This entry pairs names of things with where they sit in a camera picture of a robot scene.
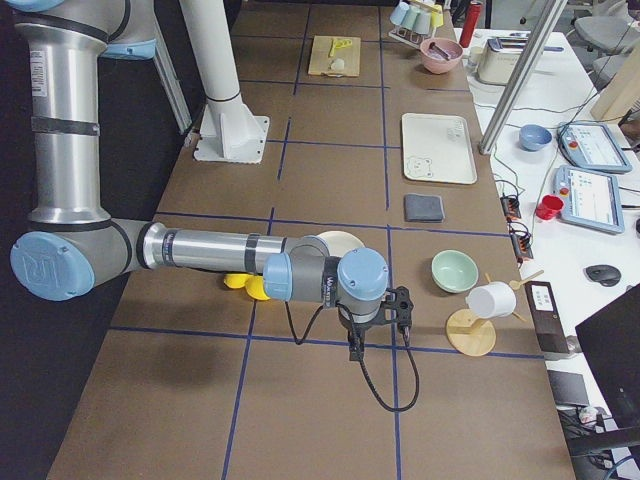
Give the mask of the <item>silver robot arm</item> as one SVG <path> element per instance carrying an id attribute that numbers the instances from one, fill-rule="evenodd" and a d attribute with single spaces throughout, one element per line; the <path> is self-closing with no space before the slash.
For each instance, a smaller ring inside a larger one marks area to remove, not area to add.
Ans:
<path id="1" fill-rule="evenodd" d="M 246 273 L 272 299 L 335 309 L 353 361 L 362 360 L 371 327 L 394 324 L 409 335 L 408 290 L 389 287 L 388 265 L 375 250 L 359 247 L 336 256 L 316 236 L 170 229 L 113 218 L 100 203 L 97 61 L 154 57 L 154 5 L 15 1 L 12 9 L 30 49 L 37 161 L 31 229 L 10 254 L 12 270 L 27 290 L 66 301 L 141 268 Z"/>

